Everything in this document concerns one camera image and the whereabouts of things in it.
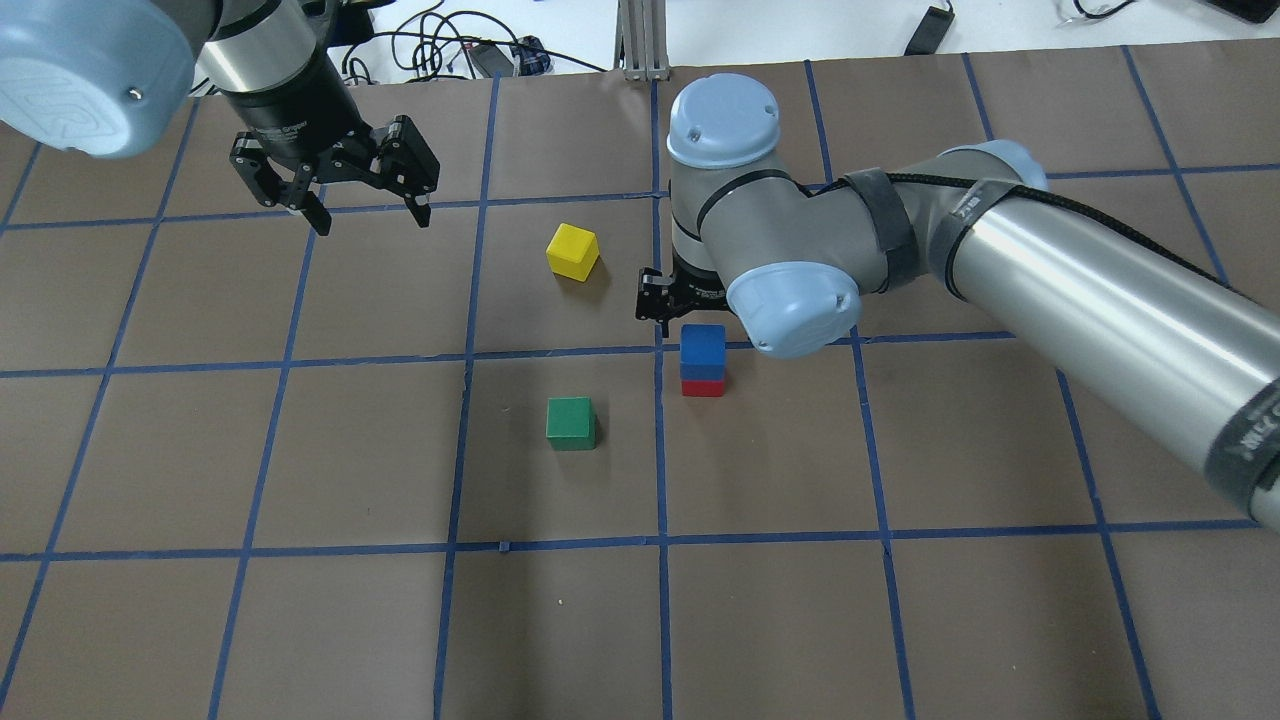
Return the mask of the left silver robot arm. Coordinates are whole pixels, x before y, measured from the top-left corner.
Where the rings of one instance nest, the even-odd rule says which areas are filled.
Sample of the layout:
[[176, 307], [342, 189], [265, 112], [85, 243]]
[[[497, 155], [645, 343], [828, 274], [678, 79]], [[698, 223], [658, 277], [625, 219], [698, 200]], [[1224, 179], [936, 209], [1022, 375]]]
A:
[[317, 196], [361, 183], [431, 220], [440, 163], [406, 115], [370, 126], [329, 47], [340, 1], [5, 1], [3, 120], [58, 150], [132, 158], [161, 137], [197, 72], [244, 131], [229, 163], [255, 201], [329, 234]]

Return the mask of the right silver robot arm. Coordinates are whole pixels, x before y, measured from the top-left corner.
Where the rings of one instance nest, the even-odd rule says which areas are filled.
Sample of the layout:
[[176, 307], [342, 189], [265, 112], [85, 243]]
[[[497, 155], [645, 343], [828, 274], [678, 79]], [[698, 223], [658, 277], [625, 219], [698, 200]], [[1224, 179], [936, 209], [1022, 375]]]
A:
[[998, 320], [1277, 528], [1275, 313], [1085, 204], [1051, 193], [1020, 143], [950, 149], [820, 190], [777, 154], [758, 79], [695, 79], [669, 110], [673, 270], [641, 269], [635, 315], [732, 313], [777, 359], [851, 331], [861, 300], [920, 275]]

